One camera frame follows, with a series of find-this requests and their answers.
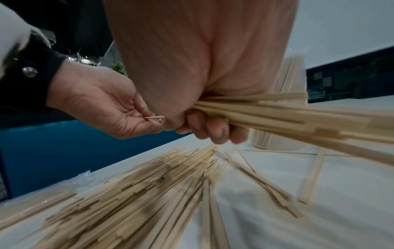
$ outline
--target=hand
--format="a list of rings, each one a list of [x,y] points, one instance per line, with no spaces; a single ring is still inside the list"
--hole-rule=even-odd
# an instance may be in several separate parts
[[[119,139],[160,133],[133,82],[105,67],[87,66],[65,60],[53,78],[47,106],[59,109]]]
[[[165,129],[223,144],[248,131],[185,111],[203,94],[267,91],[282,62],[297,0],[106,0],[116,46]]]

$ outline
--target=white sleeve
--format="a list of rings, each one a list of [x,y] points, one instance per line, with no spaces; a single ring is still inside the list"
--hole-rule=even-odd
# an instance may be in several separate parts
[[[0,79],[7,66],[7,56],[15,47],[18,51],[25,48],[29,42],[31,31],[41,35],[45,44],[50,47],[49,41],[39,29],[27,24],[13,10],[0,4]]]

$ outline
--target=fingernail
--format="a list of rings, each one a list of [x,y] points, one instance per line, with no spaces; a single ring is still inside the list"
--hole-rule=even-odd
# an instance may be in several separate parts
[[[212,130],[209,130],[209,134],[213,138],[221,138],[223,136],[223,133],[224,133],[224,129],[212,129]]]
[[[201,130],[202,122],[201,118],[198,115],[189,115],[188,116],[188,124],[192,129]]]

